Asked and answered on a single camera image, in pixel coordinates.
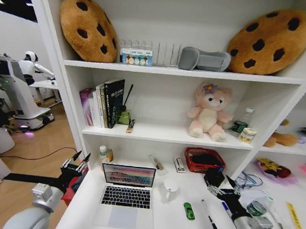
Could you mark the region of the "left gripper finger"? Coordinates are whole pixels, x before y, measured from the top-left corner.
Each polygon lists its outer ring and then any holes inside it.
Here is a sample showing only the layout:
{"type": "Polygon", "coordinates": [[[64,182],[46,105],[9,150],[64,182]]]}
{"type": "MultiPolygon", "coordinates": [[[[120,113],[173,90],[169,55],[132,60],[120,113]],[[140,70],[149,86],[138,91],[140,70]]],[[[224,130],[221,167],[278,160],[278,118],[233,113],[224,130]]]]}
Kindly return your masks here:
{"type": "Polygon", "coordinates": [[[67,166],[68,166],[69,164],[72,164],[75,160],[78,159],[78,157],[80,156],[81,152],[82,152],[82,151],[79,151],[79,152],[75,153],[71,158],[66,159],[65,162],[60,166],[60,168],[61,168],[61,169],[67,168],[67,166]]]}
{"type": "Polygon", "coordinates": [[[85,169],[88,167],[88,161],[90,159],[90,153],[84,158],[80,165],[76,168],[76,173],[83,173],[85,169]]]}

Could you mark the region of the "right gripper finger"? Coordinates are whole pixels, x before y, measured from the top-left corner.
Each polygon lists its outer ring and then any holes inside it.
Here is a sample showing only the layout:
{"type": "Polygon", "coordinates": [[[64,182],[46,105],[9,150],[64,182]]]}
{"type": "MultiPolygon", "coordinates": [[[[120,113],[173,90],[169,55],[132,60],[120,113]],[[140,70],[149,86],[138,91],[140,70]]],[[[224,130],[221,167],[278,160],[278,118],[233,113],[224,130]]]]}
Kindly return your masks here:
{"type": "Polygon", "coordinates": [[[230,176],[226,175],[226,178],[227,178],[229,184],[231,185],[234,194],[240,196],[240,188],[239,188],[239,186],[235,183],[234,180],[232,180],[232,179],[230,178],[230,176]]]}
{"type": "Polygon", "coordinates": [[[224,195],[224,191],[222,189],[219,189],[218,187],[216,187],[214,185],[208,184],[207,189],[214,196],[220,197],[220,196],[224,195]]]}

